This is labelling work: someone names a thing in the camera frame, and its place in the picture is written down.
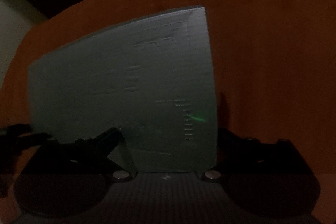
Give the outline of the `white box lid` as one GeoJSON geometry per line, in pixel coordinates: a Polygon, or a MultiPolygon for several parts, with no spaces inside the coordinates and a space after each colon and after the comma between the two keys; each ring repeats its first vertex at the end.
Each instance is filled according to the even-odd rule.
{"type": "Polygon", "coordinates": [[[121,129],[109,158],[139,172],[215,165],[217,99],[206,10],[184,7],[107,27],[29,67],[30,119],[62,143],[121,129]]]}

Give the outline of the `red tablecloth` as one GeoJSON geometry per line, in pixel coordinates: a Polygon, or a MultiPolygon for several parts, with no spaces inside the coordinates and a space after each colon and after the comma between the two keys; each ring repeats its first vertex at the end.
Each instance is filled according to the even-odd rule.
{"type": "Polygon", "coordinates": [[[1,88],[1,126],[29,122],[27,69],[37,58],[112,24],[193,5],[207,11],[230,129],[291,140],[321,184],[314,215],[335,223],[335,0],[82,1],[22,40],[1,88]]]}

